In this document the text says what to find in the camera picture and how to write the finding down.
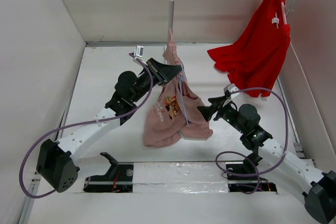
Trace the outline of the pink printed t shirt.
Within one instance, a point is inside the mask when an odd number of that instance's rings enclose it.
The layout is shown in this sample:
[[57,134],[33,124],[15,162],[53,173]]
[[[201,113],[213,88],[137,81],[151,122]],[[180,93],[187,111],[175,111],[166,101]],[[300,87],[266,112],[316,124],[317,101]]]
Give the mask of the pink printed t shirt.
[[[173,30],[169,30],[163,58],[170,65],[182,62],[177,55]],[[213,135],[209,123],[197,109],[203,106],[201,98],[188,85],[187,78],[183,83],[184,102],[189,120],[187,127],[182,111],[178,75],[164,85],[155,104],[148,111],[144,124],[142,142],[145,147],[162,148],[177,143],[181,138],[191,140],[207,140]]]

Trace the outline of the pink plastic hanger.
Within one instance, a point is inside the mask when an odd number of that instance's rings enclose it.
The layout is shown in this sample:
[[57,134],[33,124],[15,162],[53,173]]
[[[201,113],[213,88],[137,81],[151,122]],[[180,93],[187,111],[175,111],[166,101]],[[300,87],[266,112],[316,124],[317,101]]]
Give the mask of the pink plastic hanger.
[[[287,24],[287,16],[286,16],[286,7],[284,2],[281,2],[281,15],[282,15],[282,21],[283,24]],[[279,28],[280,24],[280,18],[278,18],[277,13],[275,13],[275,17],[272,19],[272,23],[276,26],[276,28]]]

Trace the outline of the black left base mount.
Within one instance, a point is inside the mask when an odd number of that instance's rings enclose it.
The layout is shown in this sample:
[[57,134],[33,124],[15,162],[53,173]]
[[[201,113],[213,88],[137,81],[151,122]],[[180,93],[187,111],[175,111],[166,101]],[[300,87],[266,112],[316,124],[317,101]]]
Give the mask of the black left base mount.
[[86,193],[132,193],[134,163],[118,162],[106,152],[100,153],[110,163],[103,175],[87,177],[83,186]]

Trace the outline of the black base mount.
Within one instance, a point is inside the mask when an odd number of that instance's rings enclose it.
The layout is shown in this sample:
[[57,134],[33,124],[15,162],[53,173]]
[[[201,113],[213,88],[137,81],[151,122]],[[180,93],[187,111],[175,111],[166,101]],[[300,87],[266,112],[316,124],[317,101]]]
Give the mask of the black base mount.
[[87,177],[83,186],[86,193],[132,193],[134,163],[118,162],[106,152],[100,153],[110,163],[103,175]]
[[[251,165],[245,165],[243,161],[228,161],[225,162],[225,169],[232,173],[238,174],[249,174],[255,172],[254,170],[249,171],[245,170],[245,168],[252,168]],[[251,194],[256,186],[258,188],[255,192],[274,192],[276,193],[277,187],[274,183],[269,182],[264,178],[260,178],[260,182],[258,183],[256,176],[249,177],[241,177],[234,176],[227,173],[222,173],[222,176],[227,179],[228,191],[230,193],[243,193],[243,194]]]

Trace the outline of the red t shirt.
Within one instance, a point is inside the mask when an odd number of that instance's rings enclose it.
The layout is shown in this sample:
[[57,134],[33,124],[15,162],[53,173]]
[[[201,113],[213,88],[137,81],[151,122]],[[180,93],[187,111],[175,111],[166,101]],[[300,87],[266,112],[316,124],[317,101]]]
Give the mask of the red t shirt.
[[[286,0],[263,0],[236,42],[208,50],[214,67],[254,98],[270,96],[290,44],[290,25],[283,24],[281,2]],[[275,13],[279,28],[272,23]]]

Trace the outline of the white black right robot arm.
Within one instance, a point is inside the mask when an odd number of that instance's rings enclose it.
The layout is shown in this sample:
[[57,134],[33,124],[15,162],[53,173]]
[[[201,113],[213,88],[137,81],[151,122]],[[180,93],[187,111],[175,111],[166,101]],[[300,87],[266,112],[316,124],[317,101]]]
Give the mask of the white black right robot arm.
[[240,141],[251,151],[245,158],[243,174],[260,176],[300,201],[319,223],[335,218],[335,172],[324,172],[288,152],[260,125],[260,115],[251,104],[239,108],[230,97],[210,98],[210,106],[198,106],[206,121],[223,119],[241,133]]

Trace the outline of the lavender wire hanger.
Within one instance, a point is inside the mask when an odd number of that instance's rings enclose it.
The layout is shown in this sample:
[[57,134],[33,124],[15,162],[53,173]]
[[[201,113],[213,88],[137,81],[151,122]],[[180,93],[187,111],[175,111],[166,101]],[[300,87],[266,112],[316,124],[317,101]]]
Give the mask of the lavender wire hanger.
[[186,111],[186,105],[184,102],[184,91],[183,91],[183,83],[186,81],[186,75],[185,75],[185,69],[184,69],[184,65],[182,62],[178,63],[178,65],[181,68],[181,72],[178,74],[178,79],[179,79],[179,92],[180,92],[180,99],[181,99],[181,104],[182,104],[182,111],[183,111],[183,115],[185,118],[185,122],[187,127],[189,127],[189,120],[188,120],[188,115],[187,115],[187,111]]

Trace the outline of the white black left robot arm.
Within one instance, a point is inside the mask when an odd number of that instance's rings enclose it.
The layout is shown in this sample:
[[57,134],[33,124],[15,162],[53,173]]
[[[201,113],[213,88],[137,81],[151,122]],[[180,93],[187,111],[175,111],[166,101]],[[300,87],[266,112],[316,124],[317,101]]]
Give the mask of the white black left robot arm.
[[136,102],[148,99],[155,85],[163,86],[181,71],[179,65],[166,65],[150,58],[143,62],[133,60],[143,70],[140,74],[125,71],[118,77],[115,92],[92,121],[77,123],[77,130],[58,141],[45,140],[39,151],[37,171],[58,193],[68,190],[78,178],[102,176],[112,180],[117,175],[118,162],[102,152],[93,158],[83,158],[83,153],[108,132],[129,120],[139,109]]

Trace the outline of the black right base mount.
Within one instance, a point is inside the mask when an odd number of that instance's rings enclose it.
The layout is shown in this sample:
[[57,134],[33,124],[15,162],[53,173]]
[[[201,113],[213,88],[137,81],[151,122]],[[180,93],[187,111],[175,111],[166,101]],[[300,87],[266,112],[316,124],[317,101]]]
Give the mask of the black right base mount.
[[[225,162],[225,169],[232,173],[238,174],[249,174],[255,172],[254,170],[249,171],[245,170],[245,168],[252,168],[251,165],[245,165],[243,161],[228,161]],[[256,186],[258,188],[255,192],[274,192],[276,193],[277,187],[274,183],[269,182],[264,178],[260,178],[260,182],[258,183],[256,176],[249,177],[241,177],[234,176],[227,173],[222,173],[222,176],[227,179],[228,191],[230,193],[243,193],[243,194],[251,194]]]

